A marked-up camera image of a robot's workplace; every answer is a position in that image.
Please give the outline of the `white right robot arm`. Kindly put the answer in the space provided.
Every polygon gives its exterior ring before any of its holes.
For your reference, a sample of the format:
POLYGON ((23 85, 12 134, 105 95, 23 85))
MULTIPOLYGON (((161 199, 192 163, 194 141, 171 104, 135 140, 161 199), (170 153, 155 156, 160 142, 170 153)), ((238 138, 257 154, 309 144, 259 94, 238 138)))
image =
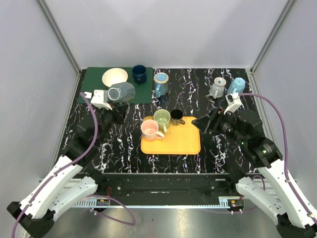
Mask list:
POLYGON ((317 211, 303 195, 286 167, 276 144, 265 137, 263 122, 254 111, 240 111, 236 116, 215 108, 204 117, 192 121, 202 133, 224 134, 240 144, 245 158, 266 178, 277 198, 255 186, 244 173, 230 174, 225 184, 229 196, 238 194, 250 199, 275 223, 283 238, 315 238, 317 211))

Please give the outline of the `light blue faceted mug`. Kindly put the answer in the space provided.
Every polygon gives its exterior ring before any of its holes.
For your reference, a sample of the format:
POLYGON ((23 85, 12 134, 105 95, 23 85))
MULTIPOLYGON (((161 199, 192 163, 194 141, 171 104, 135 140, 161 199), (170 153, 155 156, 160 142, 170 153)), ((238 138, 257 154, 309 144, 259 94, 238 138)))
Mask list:
POLYGON ((243 93, 244 89, 246 86, 246 81, 241 78, 241 77, 236 77, 230 84, 227 94, 232 94, 232 93, 243 93))

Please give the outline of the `pale grey-blue mug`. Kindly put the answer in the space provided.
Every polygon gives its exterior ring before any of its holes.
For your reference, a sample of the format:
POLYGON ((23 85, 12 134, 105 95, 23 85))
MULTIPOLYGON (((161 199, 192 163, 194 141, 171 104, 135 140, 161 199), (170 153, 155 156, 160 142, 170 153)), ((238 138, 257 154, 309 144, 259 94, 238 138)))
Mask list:
POLYGON ((224 94, 226 80, 222 77, 216 77, 210 88, 210 95, 216 99, 221 98, 224 94))

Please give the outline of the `blue mug orange inside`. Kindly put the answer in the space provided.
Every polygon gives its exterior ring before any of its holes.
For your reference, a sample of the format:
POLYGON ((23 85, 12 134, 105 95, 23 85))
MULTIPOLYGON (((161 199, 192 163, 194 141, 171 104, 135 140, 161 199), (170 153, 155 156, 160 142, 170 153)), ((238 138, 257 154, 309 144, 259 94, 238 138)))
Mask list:
POLYGON ((159 72, 154 75, 155 96, 160 98, 168 93, 169 76, 164 72, 159 72))

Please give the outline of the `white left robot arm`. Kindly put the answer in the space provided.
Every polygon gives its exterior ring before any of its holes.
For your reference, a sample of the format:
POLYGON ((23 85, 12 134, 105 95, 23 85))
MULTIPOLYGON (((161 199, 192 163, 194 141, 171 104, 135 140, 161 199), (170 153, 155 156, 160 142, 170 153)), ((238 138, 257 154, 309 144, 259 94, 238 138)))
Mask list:
POLYGON ((88 196, 109 194, 108 178, 98 170, 90 170, 72 188, 64 186, 81 172, 97 155, 99 145, 115 124, 123 124, 127 103, 111 103, 110 108, 88 105, 91 115, 76 126, 56 164, 42 182, 22 201, 12 201, 7 211, 15 219, 11 237, 21 226, 31 237, 42 238, 55 221, 76 202, 88 196))

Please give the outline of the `grey faceted mug white inside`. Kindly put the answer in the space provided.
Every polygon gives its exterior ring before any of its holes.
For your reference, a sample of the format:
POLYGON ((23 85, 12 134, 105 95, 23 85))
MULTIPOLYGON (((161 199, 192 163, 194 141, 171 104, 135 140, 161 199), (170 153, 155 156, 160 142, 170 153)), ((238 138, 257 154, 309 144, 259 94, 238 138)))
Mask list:
POLYGON ((121 82, 109 87, 106 93, 107 101, 125 103, 135 97, 135 87, 129 82, 121 82))

